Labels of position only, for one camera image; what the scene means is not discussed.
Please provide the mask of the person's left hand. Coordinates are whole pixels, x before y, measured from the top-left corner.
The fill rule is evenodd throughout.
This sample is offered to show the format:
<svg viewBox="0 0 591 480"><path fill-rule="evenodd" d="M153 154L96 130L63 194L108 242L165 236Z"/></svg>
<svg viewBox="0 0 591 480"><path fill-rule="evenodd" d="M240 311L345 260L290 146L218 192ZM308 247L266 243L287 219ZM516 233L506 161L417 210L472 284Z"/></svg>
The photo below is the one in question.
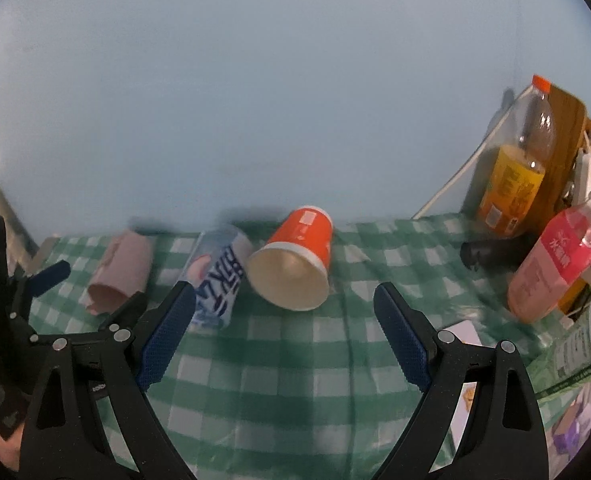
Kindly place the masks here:
<svg viewBox="0 0 591 480"><path fill-rule="evenodd" d="M23 430L22 422L9 438L4 439L0 435L0 462L13 472L19 471Z"/></svg>

